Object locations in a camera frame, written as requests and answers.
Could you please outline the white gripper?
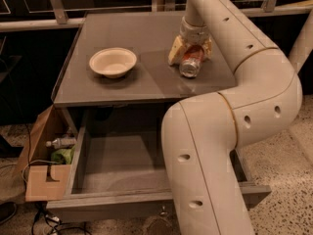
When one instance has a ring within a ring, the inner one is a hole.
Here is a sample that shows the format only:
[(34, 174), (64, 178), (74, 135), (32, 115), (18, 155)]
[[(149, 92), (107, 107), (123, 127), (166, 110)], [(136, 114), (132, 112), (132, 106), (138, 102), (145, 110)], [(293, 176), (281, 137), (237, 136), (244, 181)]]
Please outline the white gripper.
[(168, 63), (178, 64), (186, 51), (186, 46), (201, 45), (203, 59), (210, 60), (212, 56), (212, 41), (209, 30), (202, 19), (192, 19), (184, 16), (180, 25), (180, 35), (176, 36), (168, 54)]

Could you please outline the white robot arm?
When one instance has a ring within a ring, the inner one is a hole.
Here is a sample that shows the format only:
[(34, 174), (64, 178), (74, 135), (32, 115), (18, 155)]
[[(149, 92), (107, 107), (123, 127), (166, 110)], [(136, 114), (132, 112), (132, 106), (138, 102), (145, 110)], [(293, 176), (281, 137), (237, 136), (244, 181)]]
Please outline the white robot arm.
[(237, 80), (182, 100), (161, 128), (166, 171), (182, 235), (254, 235), (231, 151), (266, 139), (297, 116), (299, 78), (280, 48), (230, 0), (188, 0)]

